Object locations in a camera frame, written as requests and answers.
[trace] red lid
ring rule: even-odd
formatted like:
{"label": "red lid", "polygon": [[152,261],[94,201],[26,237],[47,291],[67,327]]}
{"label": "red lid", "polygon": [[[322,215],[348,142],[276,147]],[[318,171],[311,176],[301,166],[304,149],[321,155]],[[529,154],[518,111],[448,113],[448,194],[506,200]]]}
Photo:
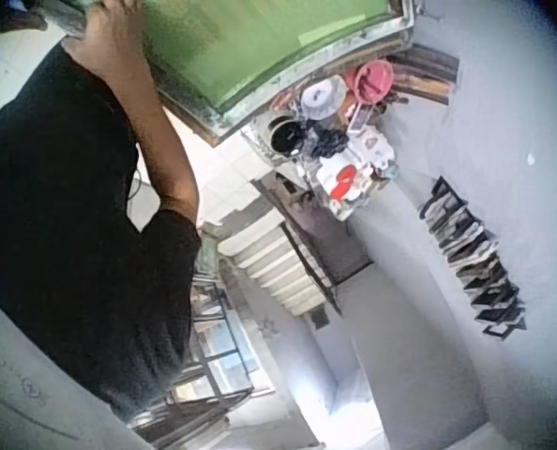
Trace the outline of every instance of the red lid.
{"label": "red lid", "polygon": [[343,197],[345,197],[352,188],[356,174],[357,169],[352,164],[341,169],[335,177],[337,179],[337,185],[331,190],[331,199],[337,200],[338,202],[343,200]]}

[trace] hand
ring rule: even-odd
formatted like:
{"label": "hand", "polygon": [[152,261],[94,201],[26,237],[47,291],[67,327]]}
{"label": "hand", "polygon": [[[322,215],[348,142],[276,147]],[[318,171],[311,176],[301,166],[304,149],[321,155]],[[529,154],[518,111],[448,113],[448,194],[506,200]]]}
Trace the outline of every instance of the hand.
{"label": "hand", "polygon": [[62,41],[70,57],[112,90],[150,80],[143,54],[143,0],[102,0],[91,4],[85,13],[83,38]]}

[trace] stair step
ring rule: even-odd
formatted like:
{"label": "stair step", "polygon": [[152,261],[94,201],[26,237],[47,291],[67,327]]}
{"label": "stair step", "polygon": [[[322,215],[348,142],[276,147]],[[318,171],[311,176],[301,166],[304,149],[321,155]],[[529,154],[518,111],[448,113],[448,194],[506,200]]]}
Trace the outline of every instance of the stair step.
{"label": "stair step", "polygon": [[314,309],[317,306],[321,305],[324,302],[324,300],[325,298],[323,295],[314,295],[313,297],[310,297],[310,299],[306,300],[305,302],[302,302],[295,307],[290,307],[289,310],[294,316],[301,316],[302,314],[305,314],[311,309]]}
{"label": "stair step", "polygon": [[292,304],[297,303],[298,301],[305,299],[306,297],[310,297],[316,293],[321,293],[321,291],[320,289],[318,289],[318,286],[316,286],[312,282],[312,280],[310,280],[308,286],[302,286],[301,289],[299,289],[297,292],[280,294],[277,295],[276,298],[283,305],[291,306]]}
{"label": "stair step", "polygon": [[277,208],[274,208],[268,214],[249,225],[245,230],[220,242],[218,244],[218,251],[226,256],[234,256],[258,239],[261,239],[265,234],[277,228],[284,220],[285,217]]}
{"label": "stair step", "polygon": [[289,242],[285,242],[268,254],[262,256],[262,258],[246,269],[246,272],[251,278],[258,278],[273,267],[288,260],[293,255],[295,255],[295,250],[291,247]]}
{"label": "stair step", "polygon": [[282,279],[281,281],[273,285],[274,291],[270,291],[270,294],[275,297],[279,295],[294,295],[300,290],[307,288],[310,282],[311,279],[309,279],[307,274],[298,278],[296,281],[287,282],[285,279]]}
{"label": "stair step", "polygon": [[283,230],[275,228],[235,255],[234,263],[242,269],[246,268],[285,242],[287,242],[287,236]]}
{"label": "stair step", "polygon": [[306,269],[302,265],[297,270],[293,270],[285,277],[282,277],[278,282],[272,284],[268,288],[268,291],[270,291],[272,295],[279,295],[304,279],[309,279],[309,276],[306,273]]}
{"label": "stair step", "polygon": [[287,277],[295,270],[303,268],[304,265],[299,261],[297,255],[293,254],[290,259],[281,262],[278,266],[263,274],[258,279],[258,282],[263,288],[269,288],[279,282],[283,277]]}

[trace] cable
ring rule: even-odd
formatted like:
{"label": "cable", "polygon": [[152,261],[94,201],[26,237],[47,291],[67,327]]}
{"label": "cable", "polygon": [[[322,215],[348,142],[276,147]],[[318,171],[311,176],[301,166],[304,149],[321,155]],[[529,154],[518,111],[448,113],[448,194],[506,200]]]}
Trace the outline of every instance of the cable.
{"label": "cable", "polygon": [[137,173],[139,174],[139,185],[137,186],[137,190],[135,190],[131,195],[128,196],[128,201],[131,201],[135,198],[135,195],[139,193],[139,189],[141,189],[141,185],[143,184],[143,178],[141,177],[141,171],[137,169]]}

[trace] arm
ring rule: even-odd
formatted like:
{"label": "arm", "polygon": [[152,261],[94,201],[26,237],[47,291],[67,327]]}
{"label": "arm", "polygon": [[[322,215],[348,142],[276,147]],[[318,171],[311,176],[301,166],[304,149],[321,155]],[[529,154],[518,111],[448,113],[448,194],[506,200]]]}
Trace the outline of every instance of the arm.
{"label": "arm", "polygon": [[199,193],[180,138],[162,109],[143,54],[143,0],[104,0],[86,10],[82,39],[62,42],[70,57],[108,84],[137,135],[161,209],[193,223]]}

